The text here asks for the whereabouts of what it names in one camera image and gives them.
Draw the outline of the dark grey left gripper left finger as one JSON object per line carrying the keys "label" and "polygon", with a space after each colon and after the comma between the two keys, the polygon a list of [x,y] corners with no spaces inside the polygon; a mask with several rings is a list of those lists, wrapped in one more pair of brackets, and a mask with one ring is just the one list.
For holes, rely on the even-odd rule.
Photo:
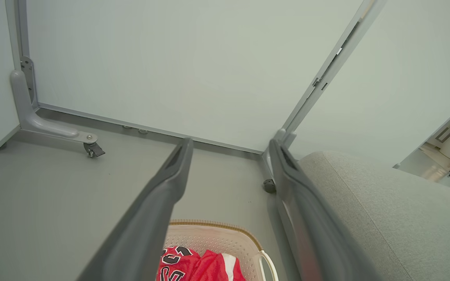
{"label": "dark grey left gripper left finger", "polygon": [[189,177],[193,140],[182,139],[130,205],[79,281],[154,281],[174,205]]}

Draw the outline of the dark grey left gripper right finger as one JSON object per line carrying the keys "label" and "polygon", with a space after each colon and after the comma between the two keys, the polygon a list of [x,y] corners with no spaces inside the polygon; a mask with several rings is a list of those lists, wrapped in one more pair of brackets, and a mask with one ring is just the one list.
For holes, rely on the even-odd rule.
{"label": "dark grey left gripper right finger", "polygon": [[382,277],[323,194],[278,139],[268,145],[277,209],[303,281]]}

